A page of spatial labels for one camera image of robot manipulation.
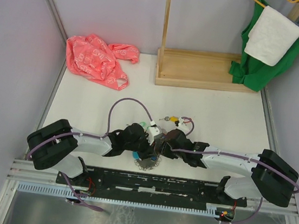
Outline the silver key holder blue handle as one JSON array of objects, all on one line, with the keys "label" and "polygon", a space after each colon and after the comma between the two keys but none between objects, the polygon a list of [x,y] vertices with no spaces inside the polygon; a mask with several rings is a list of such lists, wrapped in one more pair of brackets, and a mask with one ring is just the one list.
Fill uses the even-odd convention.
[{"label": "silver key holder blue handle", "polygon": [[146,154],[142,152],[133,151],[132,156],[134,158],[134,164],[142,171],[148,171],[156,168],[162,158],[154,154]]}]

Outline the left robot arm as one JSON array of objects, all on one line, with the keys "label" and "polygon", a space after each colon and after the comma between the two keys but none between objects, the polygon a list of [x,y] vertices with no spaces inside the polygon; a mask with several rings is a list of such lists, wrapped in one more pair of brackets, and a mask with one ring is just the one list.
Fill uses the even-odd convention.
[{"label": "left robot arm", "polygon": [[147,130],[137,123],[105,136],[75,129],[66,119],[58,120],[27,137],[30,159],[36,170],[56,169],[66,174],[76,185],[87,181],[85,163],[75,152],[93,153],[102,157],[116,157],[124,151],[136,152],[139,159],[156,157],[155,142],[161,136],[156,124]]}]

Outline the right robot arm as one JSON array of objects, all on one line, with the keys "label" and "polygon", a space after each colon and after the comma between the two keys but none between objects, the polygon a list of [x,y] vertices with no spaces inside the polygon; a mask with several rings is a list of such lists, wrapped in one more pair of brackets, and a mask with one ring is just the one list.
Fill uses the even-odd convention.
[{"label": "right robot arm", "polygon": [[159,153],[167,158],[181,158],[191,167],[224,170],[215,190],[216,199],[223,204],[246,197],[264,198],[285,208],[292,194],[299,192],[298,173],[272,150],[260,154],[240,154],[224,151],[203,142],[192,142],[176,129],[167,133],[159,146]]}]

